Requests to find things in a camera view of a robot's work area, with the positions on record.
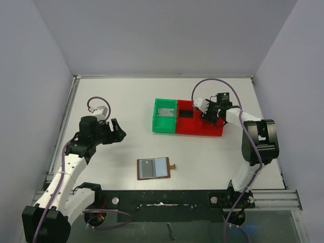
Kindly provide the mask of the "brown leather card holder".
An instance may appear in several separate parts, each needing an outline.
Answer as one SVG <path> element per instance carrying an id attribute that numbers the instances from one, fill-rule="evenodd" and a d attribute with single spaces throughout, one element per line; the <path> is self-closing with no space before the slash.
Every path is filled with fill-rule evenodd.
<path id="1" fill-rule="evenodd" d="M 176 164 L 170 164 L 169 157 L 143 158 L 137 160 L 137 180 L 165 179 L 171 177 Z"/>

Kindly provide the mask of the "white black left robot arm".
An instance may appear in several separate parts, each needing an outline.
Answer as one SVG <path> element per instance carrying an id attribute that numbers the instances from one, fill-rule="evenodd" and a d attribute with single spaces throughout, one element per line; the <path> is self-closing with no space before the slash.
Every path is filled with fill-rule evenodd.
<path id="1" fill-rule="evenodd" d="M 67 242 L 75 219 L 98 197 L 95 191 L 81 192 L 68 202 L 79 175 L 98 145 L 121 142 L 126 135 L 115 118 L 104 121 L 90 115 L 80 119 L 79 131 L 62 149 L 60 169 L 36 203 L 22 212 L 27 242 Z"/>

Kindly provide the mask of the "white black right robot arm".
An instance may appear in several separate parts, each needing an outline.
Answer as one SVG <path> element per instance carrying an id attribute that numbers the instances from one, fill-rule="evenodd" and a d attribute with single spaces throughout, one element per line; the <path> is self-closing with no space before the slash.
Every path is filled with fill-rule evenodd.
<path id="1" fill-rule="evenodd" d="M 258 174 L 279 156 L 276 125 L 272 119 L 255 117 L 229 101 L 229 93 L 219 93 L 216 101 L 196 98 L 193 106 L 201 111 L 200 117 L 221 127 L 232 124 L 242 128 L 241 153 L 245 160 L 239 172 L 230 181 L 234 191 L 247 192 Z"/>

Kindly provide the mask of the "dark grey card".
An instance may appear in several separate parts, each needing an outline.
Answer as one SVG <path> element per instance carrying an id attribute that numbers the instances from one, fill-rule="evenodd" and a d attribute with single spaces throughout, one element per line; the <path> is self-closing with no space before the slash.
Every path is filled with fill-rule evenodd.
<path id="1" fill-rule="evenodd" d="M 142 178 L 152 178 L 155 176 L 155 164 L 152 159 L 141 161 Z"/>

